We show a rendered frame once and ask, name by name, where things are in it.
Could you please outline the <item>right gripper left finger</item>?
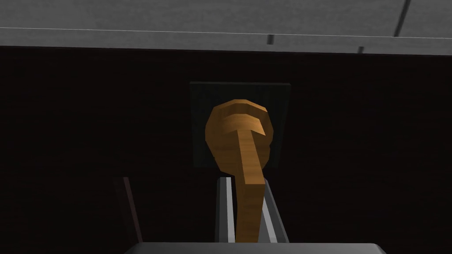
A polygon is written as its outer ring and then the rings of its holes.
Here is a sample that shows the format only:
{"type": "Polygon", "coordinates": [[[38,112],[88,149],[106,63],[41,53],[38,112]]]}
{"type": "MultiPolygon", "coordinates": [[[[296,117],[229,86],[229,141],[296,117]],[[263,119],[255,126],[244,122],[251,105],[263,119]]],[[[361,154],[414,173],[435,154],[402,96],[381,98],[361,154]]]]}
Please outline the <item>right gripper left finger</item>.
{"type": "Polygon", "coordinates": [[[236,241],[232,179],[230,177],[220,177],[217,181],[215,241],[218,243],[234,243],[236,241]]]}

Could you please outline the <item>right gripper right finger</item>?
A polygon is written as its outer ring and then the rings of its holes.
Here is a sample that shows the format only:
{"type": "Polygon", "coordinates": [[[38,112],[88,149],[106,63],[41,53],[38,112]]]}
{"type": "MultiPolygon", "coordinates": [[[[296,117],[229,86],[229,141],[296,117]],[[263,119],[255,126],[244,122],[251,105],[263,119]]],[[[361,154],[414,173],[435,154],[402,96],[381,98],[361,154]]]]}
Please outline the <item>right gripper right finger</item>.
{"type": "Polygon", "coordinates": [[[266,179],[259,243],[289,243],[276,202],[266,179]]]}

